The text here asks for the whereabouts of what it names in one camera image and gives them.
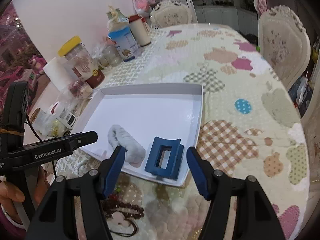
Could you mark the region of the person left hand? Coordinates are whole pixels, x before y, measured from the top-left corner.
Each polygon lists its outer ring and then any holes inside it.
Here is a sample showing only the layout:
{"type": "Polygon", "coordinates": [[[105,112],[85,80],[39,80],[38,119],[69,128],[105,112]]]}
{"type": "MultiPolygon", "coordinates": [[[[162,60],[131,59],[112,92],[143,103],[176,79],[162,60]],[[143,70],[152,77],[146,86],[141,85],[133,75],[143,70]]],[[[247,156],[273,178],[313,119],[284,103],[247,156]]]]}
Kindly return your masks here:
{"type": "MultiPolygon", "coordinates": [[[[47,181],[46,171],[40,167],[37,177],[37,185],[34,191],[34,200],[37,204],[40,204],[43,197],[45,196],[50,185],[47,181]]],[[[22,221],[17,213],[14,202],[22,203],[24,202],[24,194],[15,185],[9,182],[1,182],[1,205],[3,206],[7,215],[18,224],[22,221]]]]}

